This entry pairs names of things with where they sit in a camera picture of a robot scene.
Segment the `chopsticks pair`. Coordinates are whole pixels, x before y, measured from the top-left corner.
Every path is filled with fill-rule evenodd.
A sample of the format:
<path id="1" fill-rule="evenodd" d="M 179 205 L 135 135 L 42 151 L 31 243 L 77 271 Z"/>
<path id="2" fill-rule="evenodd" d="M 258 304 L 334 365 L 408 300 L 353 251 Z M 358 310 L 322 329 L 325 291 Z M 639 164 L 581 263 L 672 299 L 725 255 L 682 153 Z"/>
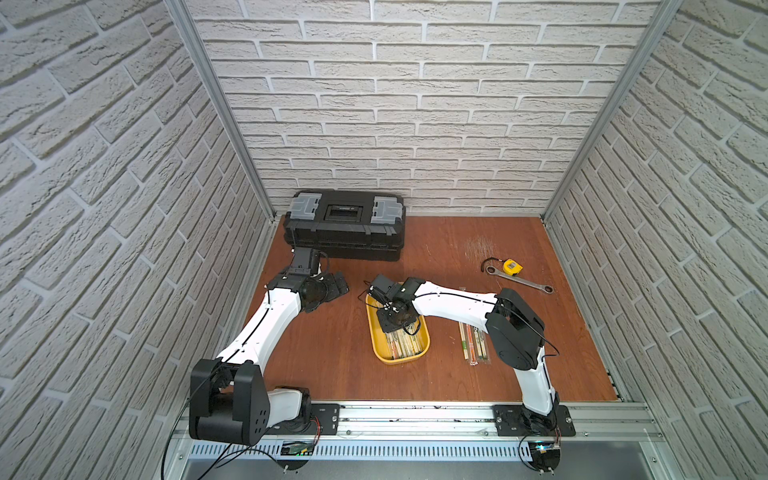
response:
<path id="1" fill-rule="evenodd" d="M 460 338 L 461 338 L 461 345 L 462 345 L 462 351 L 463 356 L 466 361 L 470 360 L 470 349 L 467 343 L 467 336 L 466 336 L 466 328 L 464 323 L 459 323 L 459 331 L 460 331 Z"/>
<path id="2" fill-rule="evenodd" d="M 480 329 L 475 329 L 475 336 L 479 360 L 481 363 L 488 364 L 490 359 L 486 345 L 486 334 Z"/>
<path id="3" fill-rule="evenodd" d="M 469 362 L 472 366 L 475 366 L 478 364 L 478 351 L 475 342 L 475 330 L 471 325 L 466 325 L 466 337 Z"/>

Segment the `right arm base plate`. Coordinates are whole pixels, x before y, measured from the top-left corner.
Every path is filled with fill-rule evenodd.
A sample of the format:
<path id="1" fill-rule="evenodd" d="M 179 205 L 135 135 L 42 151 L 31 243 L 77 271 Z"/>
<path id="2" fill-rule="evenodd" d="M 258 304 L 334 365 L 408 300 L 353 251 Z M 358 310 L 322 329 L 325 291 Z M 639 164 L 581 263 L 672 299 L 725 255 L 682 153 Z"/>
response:
<path id="1" fill-rule="evenodd" d="M 534 413 L 523 404 L 492 406 L 497 435 L 500 437 L 550 436 L 575 437 L 576 430 L 569 409 L 556 404 L 548 415 Z"/>

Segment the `yellow plastic storage box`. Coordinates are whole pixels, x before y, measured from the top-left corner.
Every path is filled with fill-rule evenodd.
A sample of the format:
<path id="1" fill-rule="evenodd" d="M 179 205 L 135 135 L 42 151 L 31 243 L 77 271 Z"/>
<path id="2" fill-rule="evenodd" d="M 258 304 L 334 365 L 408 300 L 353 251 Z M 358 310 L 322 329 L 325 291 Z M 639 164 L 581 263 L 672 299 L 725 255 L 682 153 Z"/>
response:
<path id="1" fill-rule="evenodd" d="M 387 365 L 396 365 L 396 364 L 407 363 L 410 361 L 415 361 L 426 354 L 426 352 L 430 348 L 431 340 L 430 340 L 429 331 L 426 325 L 426 321 L 423 316 L 420 316 L 418 320 L 411 326 L 401 330 L 406 331 L 410 335 L 417 335 L 424 346 L 424 351 L 419 356 L 412 359 L 393 360 L 390 352 L 390 348 L 388 346 L 388 342 L 385 336 L 386 333 L 384 333 L 381 330 L 379 322 L 376 318 L 376 311 L 379 307 L 381 307 L 381 304 L 379 304 L 369 295 L 366 296 L 365 303 L 366 303 L 366 312 L 367 312 L 367 318 L 369 323 L 372 348 L 373 348 L 374 354 L 380 361 L 382 361 Z"/>

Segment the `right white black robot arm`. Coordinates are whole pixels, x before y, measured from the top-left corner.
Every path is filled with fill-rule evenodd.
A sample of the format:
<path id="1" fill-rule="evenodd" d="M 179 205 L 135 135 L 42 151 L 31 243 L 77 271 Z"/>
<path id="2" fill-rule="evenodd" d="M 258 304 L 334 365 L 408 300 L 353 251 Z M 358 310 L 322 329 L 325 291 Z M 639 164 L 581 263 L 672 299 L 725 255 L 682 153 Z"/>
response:
<path id="1" fill-rule="evenodd" d="M 414 277 L 398 283 L 379 275 L 369 285 L 368 295 L 379 303 L 376 315 L 385 331 L 432 316 L 487 333 L 496 355 L 515 371 L 524 427 L 539 435 L 554 433 L 559 396 L 546 367 L 544 323 L 517 292 L 472 293 Z"/>

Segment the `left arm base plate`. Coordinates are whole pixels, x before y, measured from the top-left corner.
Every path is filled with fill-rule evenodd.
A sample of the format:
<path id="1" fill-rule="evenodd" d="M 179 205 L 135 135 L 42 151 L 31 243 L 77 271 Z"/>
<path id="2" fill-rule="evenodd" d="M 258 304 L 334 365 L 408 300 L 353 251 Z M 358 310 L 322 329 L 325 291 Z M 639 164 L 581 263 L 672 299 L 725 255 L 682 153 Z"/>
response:
<path id="1" fill-rule="evenodd" d="M 339 427 L 341 405 L 338 403 L 313 402 L 308 413 L 297 419 L 283 421 L 267 430 L 272 436 L 336 436 Z"/>

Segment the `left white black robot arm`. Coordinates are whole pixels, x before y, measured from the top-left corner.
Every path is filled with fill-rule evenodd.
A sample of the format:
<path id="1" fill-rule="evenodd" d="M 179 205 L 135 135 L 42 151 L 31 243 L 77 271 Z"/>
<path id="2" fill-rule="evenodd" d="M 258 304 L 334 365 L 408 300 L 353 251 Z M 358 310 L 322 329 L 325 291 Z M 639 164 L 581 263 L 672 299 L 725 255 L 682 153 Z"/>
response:
<path id="1" fill-rule="evenodd" d="M 269 391 L 268 360 L 290 322 L 349 292 L 341 273 L 280 274 L 240 334 L 213 359 L 201 359 L 190 379 L 189 434 L 196 440 L 255 445 L 277 424 L 303 416 L 307 390 Z"/>

